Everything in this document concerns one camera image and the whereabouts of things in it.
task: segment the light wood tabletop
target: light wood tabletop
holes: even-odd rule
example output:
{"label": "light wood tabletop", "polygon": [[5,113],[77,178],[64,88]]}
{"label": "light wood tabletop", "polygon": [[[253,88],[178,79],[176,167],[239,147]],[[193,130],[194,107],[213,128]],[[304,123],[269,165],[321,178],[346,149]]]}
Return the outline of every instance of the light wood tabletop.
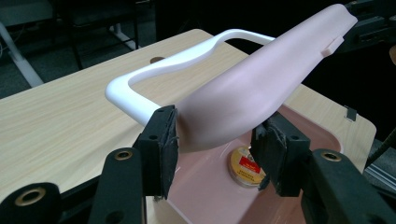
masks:
{"label": "light wood tabletop", "polygon": [[[0,100],[0,200],[32,183],[51,182],[64,192],[101,174],[107,154],[131,147],[143,131],[106,99],[106,85],[211,36],[191,30]],[[134,89],[158,105],[172,105],[246,57],[223,43],[202,62]],[[304,85],[285,105],[333,133],[362,172],[375,137],[372,122],[359,114],[356,121],[346,119],[345,107]],[[148,199],[149,223],[166,223],[154,215]]]}

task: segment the pink silicone model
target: pink silicone model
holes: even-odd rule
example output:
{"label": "pink silicone model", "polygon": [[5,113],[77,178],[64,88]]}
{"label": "pink silicone model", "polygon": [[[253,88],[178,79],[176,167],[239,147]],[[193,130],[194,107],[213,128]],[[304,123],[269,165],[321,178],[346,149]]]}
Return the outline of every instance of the pink silicone model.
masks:
{"label": "pink silicone model", "polygon": [[268,119],[356,22],[327,7],[177,103],[180,147],[218,147]]}
{"label": "pink silicone model", "polygon": [[142,125],[159,108],[130,86],[142,79],[176,71],[210,54],[219,43],[244,38],[261,49],[176,103],[180,152],[228,143],[276,112],[304,78],[343,42],[357,22],[343,5],[332,5],[280,37],[229,30],[172,57],[118,77],[106,89],[107,99]]}

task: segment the pink base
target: pink base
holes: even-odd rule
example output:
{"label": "pink base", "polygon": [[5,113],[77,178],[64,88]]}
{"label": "pink base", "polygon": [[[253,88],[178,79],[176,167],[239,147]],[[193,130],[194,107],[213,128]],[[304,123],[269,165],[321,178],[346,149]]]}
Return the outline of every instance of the pink base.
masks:
{"label": "pink base", "polygon": [[[311,139],[311,150],[343,151],[337,138],[314,122],[282,105],[278,112]],[[179,155],[168,202],[189,223],[305,223],[301,198],[281,198],[267,189],[247,189],[230,177],[227,156],[248,145],[250,132],[210,150]]]}

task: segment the dark floor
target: dark floor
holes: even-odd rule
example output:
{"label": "dark floor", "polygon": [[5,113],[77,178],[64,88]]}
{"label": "dark floor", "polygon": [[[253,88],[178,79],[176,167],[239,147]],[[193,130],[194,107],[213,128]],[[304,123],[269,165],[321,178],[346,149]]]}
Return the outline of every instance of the dark floor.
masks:
{"label": "dark floor", "polygon": [[[141,48],[156,42],[155,28],[155,6],[149,4],[139,4],[138,7],[138,30],[139,46]],[[126,35],[133,35],[133,26],[131,23],[122,24],[122,31]],[[48,22],[42,21],[25,26],[11,27],[9,29],[11,37],[16,40],[16,45],[21,54],[33,66],[44,82],[67,76],[78,71],[73,52],[68,45],[67,38],[60,32],[55,43],[52,42],[48,30]],[[81,36],[82,47],[97,45],[105,42],[116,41],[113,36],[106,31],[95,31],[99,36],[105,38],[86,38]],[[0,99],[9,95],[29,90],[31,87],[26,82],[17,66],[12,62],[7,54],[7,48],[4,42],[0,48]],[[100,51],[83,58],[83,66],[89,67],[120,56],[131,50],[123,45],[115,48]],[[371,153],[376,151],[382,142],[375,139]],[[381,189],[396,193],[396,167],[394,161],[396,150],[390,148],[377,161],[366,169],[364,177],[373,185]]]}

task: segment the white handle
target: white handle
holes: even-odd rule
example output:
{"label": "white handle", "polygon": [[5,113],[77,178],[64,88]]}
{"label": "white handle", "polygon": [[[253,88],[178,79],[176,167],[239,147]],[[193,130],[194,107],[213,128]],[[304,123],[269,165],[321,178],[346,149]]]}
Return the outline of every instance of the white handle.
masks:
{"label": "white handle", "polygon": [[268,44],[274,40],[271,36],[245,30],[232,29],[224,31],[169,58],[115,78],[107,85],[106,98],[138,123],[146,126],[151,115],[160,106],[135,92],[131,89],[131,86],[146,78],[175,72],[198,63],[210,55],[218,44],[233,38],[246,39],[261,45]]}

